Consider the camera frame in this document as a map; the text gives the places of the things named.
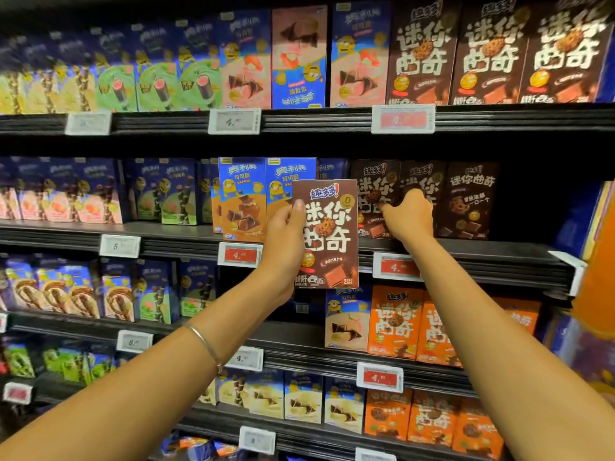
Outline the person's right hand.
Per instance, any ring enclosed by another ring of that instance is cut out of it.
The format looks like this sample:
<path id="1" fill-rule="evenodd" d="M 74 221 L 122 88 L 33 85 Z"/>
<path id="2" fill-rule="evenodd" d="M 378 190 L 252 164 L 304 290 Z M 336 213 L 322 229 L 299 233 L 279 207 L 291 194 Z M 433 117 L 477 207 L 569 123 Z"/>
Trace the person's right hand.
<path id="1" fill-rule="evenodd" d="M 413 188 L 408 191 L 400 207 L 400 215 L 396 218 L 384 218 L 384 222 L 404 248 L 413 252 L 413 248 L 423 241 L 434 239 L 433 204 L 426 199 L 424 193 Z"/>

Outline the person's left hand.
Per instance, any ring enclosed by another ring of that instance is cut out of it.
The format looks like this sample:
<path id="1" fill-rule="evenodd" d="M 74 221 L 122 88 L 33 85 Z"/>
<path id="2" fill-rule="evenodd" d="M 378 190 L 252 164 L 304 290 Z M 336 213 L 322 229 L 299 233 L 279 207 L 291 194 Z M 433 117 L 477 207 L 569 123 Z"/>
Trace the person's left hand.
<path id="1" fill-rule="evenodd" d="M 258 271 L 264 274 L 265 291 L 272 295 L 274 309 L 287 302 L 293 294 L 304 250 L 304 232 L 301 235 L 277 232 L 276 212 L 267 224 L 266 240 L 258 267 Z"/>

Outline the person's left forearm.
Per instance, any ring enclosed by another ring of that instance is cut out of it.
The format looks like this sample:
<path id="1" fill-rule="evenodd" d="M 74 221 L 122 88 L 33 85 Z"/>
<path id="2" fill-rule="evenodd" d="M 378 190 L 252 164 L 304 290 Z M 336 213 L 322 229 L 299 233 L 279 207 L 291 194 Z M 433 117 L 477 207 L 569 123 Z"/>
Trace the person's left forearm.
<path id="1" fill-rule="evenodd" d="M 255 270 L 188 323 L 226 364 L 273 309 Z M 143 461 L 215 376 L 199 339 L 178 328 L 0 444 L 0 461 Z"/>

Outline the person's right forearm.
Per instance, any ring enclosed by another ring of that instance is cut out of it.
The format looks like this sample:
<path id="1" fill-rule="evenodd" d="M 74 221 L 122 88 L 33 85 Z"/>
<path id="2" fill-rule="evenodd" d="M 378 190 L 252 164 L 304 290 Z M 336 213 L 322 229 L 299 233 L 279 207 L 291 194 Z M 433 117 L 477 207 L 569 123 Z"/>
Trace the person's right forearm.
<path id="1" fill-rule="evenodd" d="M 395 233 L 515 461 L 615 461 L 615 409 L 514 321 L 426 232 Z"/>

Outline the blue and caramel snack box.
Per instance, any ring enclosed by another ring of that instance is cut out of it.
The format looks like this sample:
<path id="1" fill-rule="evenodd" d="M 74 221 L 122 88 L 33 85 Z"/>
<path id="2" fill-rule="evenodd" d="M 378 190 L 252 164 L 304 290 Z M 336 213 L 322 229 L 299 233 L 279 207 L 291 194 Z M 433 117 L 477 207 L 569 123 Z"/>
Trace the blue and caramel snack box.
<path id="1" fill-rule="evenodd" d="M 266 159 L 219 157 L 221 229 L 226 241 L 261 243 L 266 237 Z"/>
<path id="2" fill-rule="evenodd" d="M 291 204 L 293 182 L 317 178 L 316 157 L 268 157 L 266 159 L 267 221 Z"/>

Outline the red price tag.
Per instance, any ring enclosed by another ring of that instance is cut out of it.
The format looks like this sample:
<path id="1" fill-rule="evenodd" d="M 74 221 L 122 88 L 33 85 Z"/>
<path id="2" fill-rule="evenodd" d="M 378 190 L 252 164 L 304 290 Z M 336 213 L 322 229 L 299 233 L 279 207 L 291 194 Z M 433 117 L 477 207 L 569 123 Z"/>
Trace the red price tag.
<path id="1" fill-rule="evenodd" d="M 424 281 L 419 267 L 411 255 L 396 253 L 374 253 L 372 276 L 374 279 Z"/>
<path id="2" fill-rule="evenodd" d="M 404 392 L 404 370 L 397 366 L 359 361 L 356 369 L 356 385 L 369 390 L 401 394 Z"/>
<path id="3" fill-rule="evenodd" d="M 20 382 L 7 382 L 2 391 L 2 400 L 6 403 L 27 406 L 33 399 L 33 386 Z"/>
<path id="4" fill-rule="evenodd" d="M 220 242 L 217 264 L 255 269 L 260 263 L 262 252 L 261 243 Z"/>
<path id="5" fill-rule="evenodd" d="M 372 107 L 372 134 L 434 134 L 436 105 L 378 105 Z"/>

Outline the dark blue box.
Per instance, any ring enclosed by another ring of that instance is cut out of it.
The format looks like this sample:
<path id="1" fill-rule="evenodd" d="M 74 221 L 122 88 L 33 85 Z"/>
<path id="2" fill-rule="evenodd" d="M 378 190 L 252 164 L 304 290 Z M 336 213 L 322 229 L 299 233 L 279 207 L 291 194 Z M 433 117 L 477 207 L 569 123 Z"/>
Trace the dark blue box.
<path id="1" fill-rule="evenodd" d="M 290 299 L 274 310 L 272 320 L 323 325 L 326 318 L 326 289 L 296 288 Z"/>

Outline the white price tag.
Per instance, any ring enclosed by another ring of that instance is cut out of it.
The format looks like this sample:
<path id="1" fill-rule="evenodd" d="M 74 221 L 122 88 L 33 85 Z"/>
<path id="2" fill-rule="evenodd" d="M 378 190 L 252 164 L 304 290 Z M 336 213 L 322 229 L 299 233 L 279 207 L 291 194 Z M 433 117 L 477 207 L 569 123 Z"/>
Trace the white price tag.
<path id="1" fill-rule="evenodd" d="M 142 238 L 134 235 L 101 234 L 98 255 L 138 259 Z"/>
<path id="2" fill-rule="evenodd" d="M 211 109 L 207 132 L 211 136 L 257 136 L 261 117 L 260 108 Z"/>
<path id="3" fill-rule="evenodd" d="M 250 372 L 262 372 L 264 360 L 264 349 L 242 345 L 225 364 L 225 368 L 240 369 Z"/>
<path id="4" fill-rule="evenodd" d="M 394 454 L 389 454 L 380 450 L 366 448 L 356 448 L 355 461 L 397 461 Z"/>
<path id="5" fill-rule="evenodd" d="M 276 433 L 243 425 L 239 430 L 238 447 L 240 450 L 273 456 L 276 452 Z"/>
<path id="6" fill-rule="evenodd" d="M 74 137 L 109 136 L 112 112 L 71 112 L 66 116 L 64 135 Z"/>
<path id="7" fill-rule="evenodd" d="M 141 331 L 122 329 L 118 332 L 116 350 L 122 353 L 141 354 L 153 345 L 154 335 Z"/>

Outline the orange cookie box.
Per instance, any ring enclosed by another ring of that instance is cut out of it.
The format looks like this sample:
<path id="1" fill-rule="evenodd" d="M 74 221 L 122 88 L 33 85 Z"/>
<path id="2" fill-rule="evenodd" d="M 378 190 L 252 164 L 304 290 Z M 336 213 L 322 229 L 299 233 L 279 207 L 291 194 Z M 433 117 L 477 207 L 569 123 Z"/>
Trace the orange cookie box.
<path id="1" fill-rule="evenodd" d="M 504 440 L 477 398 L 463 398 L 459 406 L 452 450 L 499 461 Z"/>
<path id="2" fill-rule="evenodd" d="M 459 398 L 416 390 L 413 393 L 406 440 L 451 448 Z"/>
<path id="3" fill-rule="evenodd" d="M 542 302 L 516 297 L 492 297 L 511 318 L 534 334 Z"/>
<path id="4" fill-rule="evenodd" d="M 413 390 L 402 393 L 384 390 L 366 391 L 364 433 L 406 441 L 410 423 Z"/>
<path id="5" fill-rule="evenodd" d="M 424 296 L 423 289 L 373 287 L 368 354 L 416 359 Z"/>
<path id="6" fill-rule="evenodd" d="M 426 364 L 463 368 L 435 304 L 429 297 L 422 305 L 416 360 Z"/>

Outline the blue and beige snack box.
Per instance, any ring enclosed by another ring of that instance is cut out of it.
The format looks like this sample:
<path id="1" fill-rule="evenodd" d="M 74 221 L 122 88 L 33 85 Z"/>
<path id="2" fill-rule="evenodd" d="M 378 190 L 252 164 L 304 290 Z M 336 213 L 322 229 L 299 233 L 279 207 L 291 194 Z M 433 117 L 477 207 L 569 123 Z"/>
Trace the blue and beige snack box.
<path id="1" fill-rule="evenodd" d="M 366 353 L 373 287 L 329 289 L 326 294 L 325 347 Z"/>

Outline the blue and pink snack box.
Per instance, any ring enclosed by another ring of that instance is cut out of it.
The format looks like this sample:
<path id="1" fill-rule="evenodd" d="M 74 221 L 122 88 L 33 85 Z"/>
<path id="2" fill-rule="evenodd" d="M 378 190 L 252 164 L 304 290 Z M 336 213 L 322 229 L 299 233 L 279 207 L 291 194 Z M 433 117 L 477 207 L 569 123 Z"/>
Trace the blue and pink snack box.
<path id="1" fill-rule="evenodd" d="M 222 107 L 272 108 L 271 9 L 219 14 Z"/>
<path id="2" fill-rule="evenodd" d="M 326 5 L 272 10 L 273 109 L 325 107 L 327 25 Z"/>
<path id="3" fill-rule="evenodd" d="M 389 67 L 389 0 L 338 2 L 332 16 L 330 106 L 383 105 Z"/>

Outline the silver bangle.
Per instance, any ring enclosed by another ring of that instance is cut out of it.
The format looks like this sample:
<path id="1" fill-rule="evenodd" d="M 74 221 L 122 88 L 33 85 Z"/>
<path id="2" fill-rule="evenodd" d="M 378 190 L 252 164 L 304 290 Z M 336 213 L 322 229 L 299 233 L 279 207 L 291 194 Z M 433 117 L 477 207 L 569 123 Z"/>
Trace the silver bangle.
<path id="1" fill-rule="evenodd" d="M 199 331 L 196 329 L 196 327 L 194 327 L 193 325 L 190 325 L 189 323 L 183 323 L 182 327 L 191 331 L 201 342 L 201 344 L 204 346 L 204 348 L 206 349 L 207 353 L 209 354 L 209 356 L 211 357 L 211 359 L 214 361 L 215 365 L 216 365 L 216 375 L 221 375 L 224 366 L 221 362 L 220 357 L 218 356 L 217 352 L 215 351 L 215 349 L 212 347 L 212 345 L 210 344 L 210 342 L 207 340 L 207 338 Z"/>

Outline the large brown cookie box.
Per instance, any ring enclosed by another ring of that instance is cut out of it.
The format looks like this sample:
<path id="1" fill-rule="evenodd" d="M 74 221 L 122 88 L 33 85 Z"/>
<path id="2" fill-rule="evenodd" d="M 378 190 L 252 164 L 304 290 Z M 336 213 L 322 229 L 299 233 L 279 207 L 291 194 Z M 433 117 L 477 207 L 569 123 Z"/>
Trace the large brown cookie box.
<path id="1" fill-rule="evenodd" d="M 449 103 L 460 0 L 395 0 L 386 105 Z"/>
<path id="2" fill-rule="evenodd" d="M 519 103 L 594 102 L 615 28 L 615 0 L 544 0 L 535 13 Z"/>
<path id="3" fill-rule="evenodd" d="M 531 8 L 519 0 L 465 0 L 459 23 L 450 105 L 515 104 Z"/>

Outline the purple snack packages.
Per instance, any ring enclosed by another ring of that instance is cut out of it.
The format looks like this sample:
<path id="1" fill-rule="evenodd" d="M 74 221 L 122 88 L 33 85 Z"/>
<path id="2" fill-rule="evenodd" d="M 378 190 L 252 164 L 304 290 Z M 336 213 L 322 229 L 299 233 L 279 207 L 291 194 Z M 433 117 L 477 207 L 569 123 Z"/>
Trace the purple snack packages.
<path id="1" fill-rule="evenodd" d="M 541 341 L 615 409 L 615 341 L 585 330 L 565 309 L 552 310 Z"/>

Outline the colourful snack packets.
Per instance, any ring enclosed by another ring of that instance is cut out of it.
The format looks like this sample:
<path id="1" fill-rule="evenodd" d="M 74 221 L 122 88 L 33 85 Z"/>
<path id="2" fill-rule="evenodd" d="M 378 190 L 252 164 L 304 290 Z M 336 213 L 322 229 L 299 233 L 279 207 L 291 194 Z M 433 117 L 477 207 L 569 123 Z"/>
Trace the colourful snack packets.
<path id="1" fill-rule="evenodd" d="M 158 456 L 165 461 L 247 461 L 249 457 L 234 444 L 180 432 L 164 439 Z"/>

